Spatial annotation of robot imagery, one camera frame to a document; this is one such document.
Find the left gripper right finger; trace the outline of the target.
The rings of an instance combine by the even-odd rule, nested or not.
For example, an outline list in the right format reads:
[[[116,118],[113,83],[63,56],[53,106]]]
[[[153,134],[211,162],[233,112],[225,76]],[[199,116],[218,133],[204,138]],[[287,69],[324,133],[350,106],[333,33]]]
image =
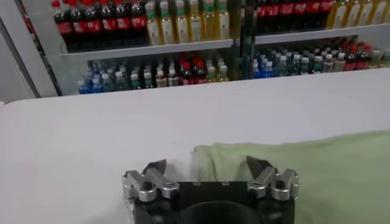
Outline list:
[[[299,196],[299,176],[294,169],[279,172],[269,161],[253,156],[246,156],[246,162],[253,176],[247,190],[255,198],[271,196],[277,201],[288,201]]]

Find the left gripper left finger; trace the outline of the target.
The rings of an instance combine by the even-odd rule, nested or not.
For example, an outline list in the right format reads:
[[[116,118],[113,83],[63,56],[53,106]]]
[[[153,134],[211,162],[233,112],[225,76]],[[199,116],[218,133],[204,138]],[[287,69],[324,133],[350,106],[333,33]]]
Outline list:
[[[149,163],[139,173],[137,170],[126,171],[122,176],[123,199],[134,201],[136,198],[149,203],[157,198],[159,192],[163,198],[173,199],[179,193],[179,183],[165,177],[167,160]]]

